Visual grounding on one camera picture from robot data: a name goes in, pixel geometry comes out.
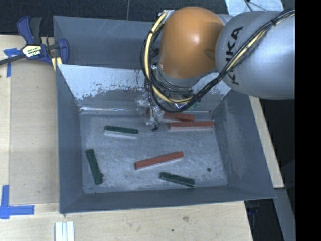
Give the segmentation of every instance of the wooden table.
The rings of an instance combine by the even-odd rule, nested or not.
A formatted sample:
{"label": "wooden table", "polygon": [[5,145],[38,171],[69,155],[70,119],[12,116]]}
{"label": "wooden table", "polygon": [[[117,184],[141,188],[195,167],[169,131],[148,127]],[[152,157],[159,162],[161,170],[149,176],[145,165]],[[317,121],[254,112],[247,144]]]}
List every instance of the wooden table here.
{"label": "wooden table", "polygon": [[[4,49],[14,47],[20,49],[23,45],[24,40],[20,36],[0,35],[0,59],[6,58],[3,53]],[[30,80],[29,75],[26,75],[24,80],[26,85],[29,86],[21,88],[21,92],[17,92],[17,90],[11,92],[11,81],[15,77],[15,72],[18,73],[19,70],[24,69],[35,69],[32,71],[34,73],[33,79]],[[49,75],[40,81],[38,76],[40,77],[43,71],[46,71],[46,74]],[[30,132],[30,138],[33,138],[35,141],[33,143],[36,144],[33,146],[30,144],[15,144],[14,149],[12,146],[10,147],[10,129],[16,124],[12,122],[10,125],[11,94],[17,93],[17,95],[21,96],[20,99],[25,95],[25,102],[28,102],[28,99],[31,98],[41,100],[43,96],[37,90],[37,88],[41,88],[39,83],[44,84],[44,81],[54,81],[50,77],[49,71],[53,71],[50,65],[23,59],[12,64],[13,75],[7,78],[7,65],[0,66],[0,188],[2,188],[2,185],[9,183],[12,185],[13,189],[10,196],[14,194],[15,197],[11,197],[10,201],[15,200],[15,204],[19,204],[20,198],[23,201],[28,200],[29,197],[37,202],[34,215],[11,216],[8,220],[0,219],[0,240],[54,240],[54,226],[58,221],[74,221],[76,241],[252,240],[244,202],[61,215],[56,194],[58,169],[57,165],[52,165],[53,162],[58,161],[58,157],[53,158],[51,156],[49,161],[47,159],[44,160],[43,157],[48,155],[43,150],[35,149],[35,146],[40,146],[42,141],[39,142],[39,140],[44,138],[43,136],[46,137],[46,135],[56,133],[56,126],[51,124],[56,121],[56,118],[46,120],[42,117],[42,113],[46,114],[48,108],[43,106],[36,110],[38,119],[37,124],[34,125],[26,123],[27,119],[24,120],[23,116],[19,116],[21,117],[19,120],[22,125],[27,124],[30,128],[34,128]],[[51,97],[50,101],[43,102],[53,103],[52,99],[55,97],[55,92],[51,93],[49,97]],[[250,100],[273,185],[275,188],[284,187],[259,100],[253,97]],[[21,107],[19,110],[21,115],[26,115],[26,117],[30,115],[30,113],[26,113],[28,112],[28,107]],[[32,137],[35,132],[41,130],[43,125],[46,124],[51,124],[51,132]],[[30,151],[28,149],[24,150],[26,153],[20,155],[21,160],[19,160],[19,157],[17,158],[16,151],[19,149],[17,146],[21,146],[22,150],[30,149]],[[32,167],[26,165],[26,161],[31,161]],[[44,164],[51,164],[49,168],[53,170],[50,172],[35,170],[37,168],[43,169]],[[43,181],[37,175],[40,173],[47,174],[48,179]]]}

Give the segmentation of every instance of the blue clamp handle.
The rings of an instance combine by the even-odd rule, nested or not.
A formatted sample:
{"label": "blue clamp handle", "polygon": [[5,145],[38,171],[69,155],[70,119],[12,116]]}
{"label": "blue clamp handle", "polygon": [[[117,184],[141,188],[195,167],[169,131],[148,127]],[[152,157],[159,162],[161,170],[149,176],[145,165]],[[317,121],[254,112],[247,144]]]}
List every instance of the blue clamp handle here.
{"label": "blue clamp handle", "polygon": [[66,64],[69,59],[69,46],[67,39],[59,39],[58,44],[60,47],[60,58],[63,64]]}
{"label": "blue clamp handle", "polygon": [[34,42],[34,38],[32,36],[29,26],[30,26],[30,16],[24,16],[17,21],[17,29],[18,29],[19,35],[24,38],[26,45],[31,45]]}

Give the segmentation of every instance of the yellow label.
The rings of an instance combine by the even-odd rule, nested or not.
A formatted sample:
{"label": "yellow label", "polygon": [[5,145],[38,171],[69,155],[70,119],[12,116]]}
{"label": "yellow label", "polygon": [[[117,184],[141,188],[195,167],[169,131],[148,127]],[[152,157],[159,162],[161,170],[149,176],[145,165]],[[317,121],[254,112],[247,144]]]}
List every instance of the yellow label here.
{"label": "yellow label", "polygon": [[34,57],[40,55],[41,46],[26,46],[22,52],[26,57]]}

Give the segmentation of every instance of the red block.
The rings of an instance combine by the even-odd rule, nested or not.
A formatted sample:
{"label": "red block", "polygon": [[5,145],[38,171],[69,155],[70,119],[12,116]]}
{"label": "red block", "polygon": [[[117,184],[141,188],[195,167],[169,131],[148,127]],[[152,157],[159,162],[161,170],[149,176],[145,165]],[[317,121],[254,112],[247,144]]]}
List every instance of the red block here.
{"label": "red block", "polygon": [[138,169],[141,169],[141,168],[144,168],[144,167],[148,167],[148,166],[151,166],[151,165],[154,165],[154,164],[164,163],[164,162],[176,160],[176,159],[179,159],[181,157],[184,157],[184,154],[183,154],[182,151],[171,153],[171,154],[166,154],[166,155],[161,155],[161,156],[157,156],[157,157],[153,157],[153,158],[150,158],[150,159],[146,159],[146,160],[135,162],[135,169],[138,170]]}
{"label": "red block", "polygon": [[184,113],[168,113],[165,112],[163,119],[171,119],[173,121],[182,121],[182,122],[193,122],[195,120],[195,116],[191,114]]}
{"label": "red block", "polygon": [[203,122],[179,122],[169,123],[170,130],[204,130],[213,128],[214,123],[210,120]]}

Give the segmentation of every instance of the blue tape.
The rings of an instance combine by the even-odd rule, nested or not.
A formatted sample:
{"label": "blue tape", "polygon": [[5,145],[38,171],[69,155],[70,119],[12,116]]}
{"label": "blue tape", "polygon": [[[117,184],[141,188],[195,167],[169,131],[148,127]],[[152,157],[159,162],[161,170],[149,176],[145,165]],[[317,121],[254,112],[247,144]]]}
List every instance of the blue tape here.
{"label": "blue tape", "polygon": [[[17,48],[4,49],[4,53],[5,53],[5,55],[8,56],[8,58],[15,56],[15,55],[22,54],[22,52]],[[9,78],[10,76],[11,76],[11,62],[8,63],[8,65],[7,65],[7,78]]]}
{"label": "blue tape", "polygon": [[9,206],[9,185],[2,187],[0,219],[9,219],[13,215],[33,215],[34,205]]}

